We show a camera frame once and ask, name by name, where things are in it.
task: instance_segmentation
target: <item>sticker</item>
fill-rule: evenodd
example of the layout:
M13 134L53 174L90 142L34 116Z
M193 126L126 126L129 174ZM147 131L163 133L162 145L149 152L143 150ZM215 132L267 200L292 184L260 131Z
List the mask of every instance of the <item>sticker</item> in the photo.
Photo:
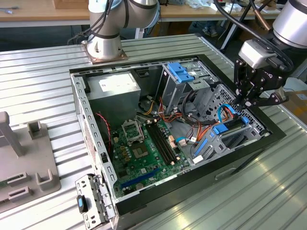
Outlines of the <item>sticker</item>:
M133 82L131 76L127 73L120 75L112 75L107 79L99 81L99 85L103 92L120 90L120 89L129 89L136 87L136 83Z
M305 94L299 93L297 94L297 96L301 99L301 100L307 100L307 96Z

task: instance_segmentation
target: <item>slotted aluminum surface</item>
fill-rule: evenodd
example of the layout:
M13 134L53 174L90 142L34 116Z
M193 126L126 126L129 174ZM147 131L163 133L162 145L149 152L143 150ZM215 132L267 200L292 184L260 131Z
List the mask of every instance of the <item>slotted aluminum surface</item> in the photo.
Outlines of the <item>slotted aluminum surface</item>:
M191 34L123 41L123 48L136 61L203 53L233 79L233 64L206 40ZM1 213L0 229L85 229L74 181L92 170L68 70L87 66L91 65L80 46L0 53L0 110L10 114L13 129L36 119L47 124L62 185L53 194ZM140 229L304 229L306 133L278 107L264 112L286 132L284 140L242 172Z

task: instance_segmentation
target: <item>blue clip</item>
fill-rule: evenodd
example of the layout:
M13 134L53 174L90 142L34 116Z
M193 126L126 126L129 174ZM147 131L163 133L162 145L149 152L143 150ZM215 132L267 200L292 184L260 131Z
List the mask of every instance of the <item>blue clip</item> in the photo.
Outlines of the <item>blue clip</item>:
M219 124L214 126L212 130L215 132L216 135L219 135L220 133L228 131L228 128L224 124Z
M180 83L194 80L194 78L190 76L186 69L182 67L178 62L169 63L167 67Z
M82 199L81 199L81 198L79 198L78 204L79 204L79 207L82 207L83 202L82 202Z
M198 154L200 153L200 151L203 149L203 147L205 146L205 144L207 144L208 140L205 139L202 144L200 145L200 147L197 149L197 151L194 153L194 157L197 157Z
M245 125L249 123L249 119L246 116L243 116L241 119Z

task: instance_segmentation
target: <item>wire bundle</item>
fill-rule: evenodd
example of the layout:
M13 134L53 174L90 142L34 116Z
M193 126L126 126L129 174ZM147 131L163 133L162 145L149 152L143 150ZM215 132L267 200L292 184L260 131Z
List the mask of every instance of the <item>wire bundle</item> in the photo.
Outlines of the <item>wire bundle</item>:
M95 113L97 116L99 116L106 124L106 128L107 128L107 134L109 137L109 153L111 152L111 128L110 128L110 124L108 123L108 121L99 113Z
M181 113L174 113L171 116L165 116L164 108L163 108L163 101L161 97L159 98L159 102L160 102L160 106L159 106L158 114L159 114L159 117L161 117L165 122L172 122L175 119L182 117Z
M150 108L149 108L149 110L147 111L147 112L145 112L145 113L143 113L143 115L149 115L151 112L152 112L152 110L153 110L153 104L154 103L154 101L152 101L152 104L150 105Z

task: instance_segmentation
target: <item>desk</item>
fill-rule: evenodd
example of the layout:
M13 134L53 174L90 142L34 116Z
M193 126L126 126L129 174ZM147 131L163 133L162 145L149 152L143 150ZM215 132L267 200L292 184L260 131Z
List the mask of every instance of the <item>desk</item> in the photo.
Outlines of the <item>desk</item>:
M10 6L19 6L20 9L13 10L13 14L0 12L0 28L89 24L89 11L87 9L55 9L53 0L0 1L0 7ZM232 13L232 16L239 18L242 13L243 10ZM263 13L263 15L266 19L277 17L277 14ZM224 16L211 8L194 9L188 5L161 6L161 18L162 22L225 20ZM252 11L246 16L246 19L254 18Z

